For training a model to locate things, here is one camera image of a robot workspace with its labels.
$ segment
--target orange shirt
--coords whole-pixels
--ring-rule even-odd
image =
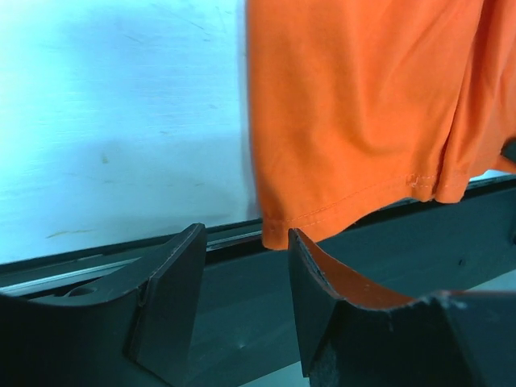
[[[321,240],[402,198],[516,172],[515,0],[249,0],[264,245]]]

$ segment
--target white surface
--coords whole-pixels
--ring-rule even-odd
[[[502,274],[470,290],[510,290],[516,291],[516,270]]]
[[[0,262],[258,217],[243,15],[0,2]]]
[[[470,181],[479,181],[479,180],[491,179],[493,177],[500,177],[500,176],[506,176],[506,175],[509,175],[509,174],[505,173],[505,172],[500,172],[500,171],[488,171],[488,172],[484,173],[483,175],[474,177]]]
[[[301,362],[297,362],[242,387],[310,387],[310,382],[302,375]]]

